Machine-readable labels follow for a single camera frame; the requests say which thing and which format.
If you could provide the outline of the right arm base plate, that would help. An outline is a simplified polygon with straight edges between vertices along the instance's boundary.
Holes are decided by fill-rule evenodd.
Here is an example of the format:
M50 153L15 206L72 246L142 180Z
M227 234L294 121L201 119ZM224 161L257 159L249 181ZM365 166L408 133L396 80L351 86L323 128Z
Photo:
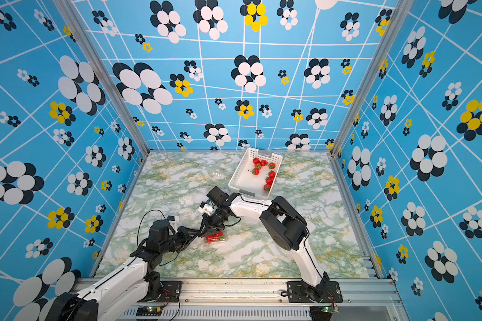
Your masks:
M281 296L288 298L290 303L338 304L344 301L339 283L333 281L318 286L304 281L289 281Z

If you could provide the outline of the white perforated plastic basket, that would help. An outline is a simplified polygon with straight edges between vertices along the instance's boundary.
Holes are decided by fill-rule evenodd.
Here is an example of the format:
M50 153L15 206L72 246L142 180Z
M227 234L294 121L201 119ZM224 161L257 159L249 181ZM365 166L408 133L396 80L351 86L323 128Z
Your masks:
M231 190L255 199L268 199L276 185L283 156L248 148L231 177Z

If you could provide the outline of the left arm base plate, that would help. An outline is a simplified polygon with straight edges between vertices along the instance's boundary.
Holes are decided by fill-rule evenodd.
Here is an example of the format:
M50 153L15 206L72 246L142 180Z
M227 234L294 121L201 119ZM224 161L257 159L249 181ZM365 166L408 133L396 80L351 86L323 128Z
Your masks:
M142 295L138 302L177 302L182 291L183 282L180 280L163 280L151 282L147 294Z

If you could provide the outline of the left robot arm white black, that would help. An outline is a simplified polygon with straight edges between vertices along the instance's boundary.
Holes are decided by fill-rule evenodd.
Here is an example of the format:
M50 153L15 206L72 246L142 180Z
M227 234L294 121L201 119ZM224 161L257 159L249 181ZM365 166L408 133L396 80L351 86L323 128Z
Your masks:
M157 268L163 256L179 254L199 235L197 229L174 229L167 219L154 221L149 235L116 270L77 293L65 292L55 298L46 320L116 320L135 303L177 300L163 287Z

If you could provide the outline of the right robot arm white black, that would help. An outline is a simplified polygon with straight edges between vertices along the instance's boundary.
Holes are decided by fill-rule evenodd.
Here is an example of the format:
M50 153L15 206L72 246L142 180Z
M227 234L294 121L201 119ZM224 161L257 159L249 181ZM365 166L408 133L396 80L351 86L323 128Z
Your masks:
M333 300L330 278L321 268L309 244L310 231L305 218L283 197L258 201L239 193L227 194L214 187L201 203L199 236L205 238L228 227L230 218L259 219L271 239L294 259L301 273L300 294L312 302Z

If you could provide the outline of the clear plastic clamshell container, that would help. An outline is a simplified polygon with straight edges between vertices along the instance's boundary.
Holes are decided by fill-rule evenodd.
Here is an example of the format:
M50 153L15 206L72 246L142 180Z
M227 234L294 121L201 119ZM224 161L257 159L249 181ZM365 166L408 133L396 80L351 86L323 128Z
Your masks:
M205 242L208 244L212 243L223 243L227 241L227 233L224 230L220 230L215 234L211 234L205 237Z

